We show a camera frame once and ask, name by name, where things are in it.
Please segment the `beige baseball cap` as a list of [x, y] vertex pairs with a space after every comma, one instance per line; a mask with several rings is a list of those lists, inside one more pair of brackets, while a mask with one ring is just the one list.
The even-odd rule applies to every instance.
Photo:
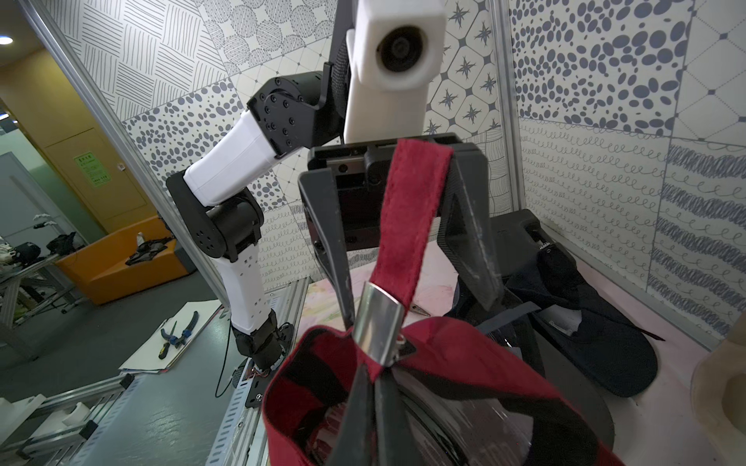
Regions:
[[691, 386], [695, 419], [727, 465], [745, 463], [745, 324], [738, 322], [697, 365]]

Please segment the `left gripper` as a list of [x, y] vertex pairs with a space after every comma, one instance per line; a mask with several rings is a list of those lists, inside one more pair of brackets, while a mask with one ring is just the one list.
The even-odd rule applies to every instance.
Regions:
[[[437, 245], [486, 311], [503, 309], [504, 285], [490, 220], [489, 161], [454, 133], [420, 136], [454, 151], [441, 204]], [[347, 330], [355, 299], [347, 252], [380, 242], [380, 217], [396, 141], [312, 149], [298, 187], [315, 256], [329, 279]]]

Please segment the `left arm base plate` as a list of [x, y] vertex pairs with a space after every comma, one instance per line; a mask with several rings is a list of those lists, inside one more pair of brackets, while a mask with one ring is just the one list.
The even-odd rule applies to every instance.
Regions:
[[231, 330], [239, 353], [249, 359], [251, 382], [245, 407], [258, 409], [266, 388], [291, 351], [295, 326], [290, 322], [278, 325], [274, 320], [266, 320], [252, 334], [245, 334], [235, 327]]

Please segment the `red baseball cap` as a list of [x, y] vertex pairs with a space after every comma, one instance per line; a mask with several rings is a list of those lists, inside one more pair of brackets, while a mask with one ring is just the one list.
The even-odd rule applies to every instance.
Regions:
[[354, 325], [309, 328], [270, 384], [273, 465], [615, 465], [586, 421], [477, 328], [404, 318], [453, 150], [397, 143]]

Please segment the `black cap with white logo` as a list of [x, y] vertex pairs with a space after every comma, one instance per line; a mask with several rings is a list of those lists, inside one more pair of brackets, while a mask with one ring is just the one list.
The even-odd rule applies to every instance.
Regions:
[[484, 310], [459, 280], [451, 318], [495, 336], [502, 345], [525, 323], [585, 377], [616, 396], [633, 397], [651, 386], [659, 372], [652, 346], [657, 335], [602, 298], [564, 249], [555, 243], [501, 244], [497, 261], [506, 269], [502, 307]]

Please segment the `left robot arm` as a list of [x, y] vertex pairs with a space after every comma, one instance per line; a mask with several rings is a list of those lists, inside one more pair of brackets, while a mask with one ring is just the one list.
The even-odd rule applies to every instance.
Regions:
[[394, 362], [433, 223], [477, 301], [501, 301], [487, 159], [455, 135], [422, 135], [446, 29], [440, 1], [341, 2], [324, 69], [268, 81], [212, 151], [168, 178], [188, 232], [221, 275], [238, 351], [257, 379], [288, 357], [293, 327], [264, 298], [264, 215], [249, 186], [302, 149], [311, 160], [299, 187], [318, 260], [374, 362]]

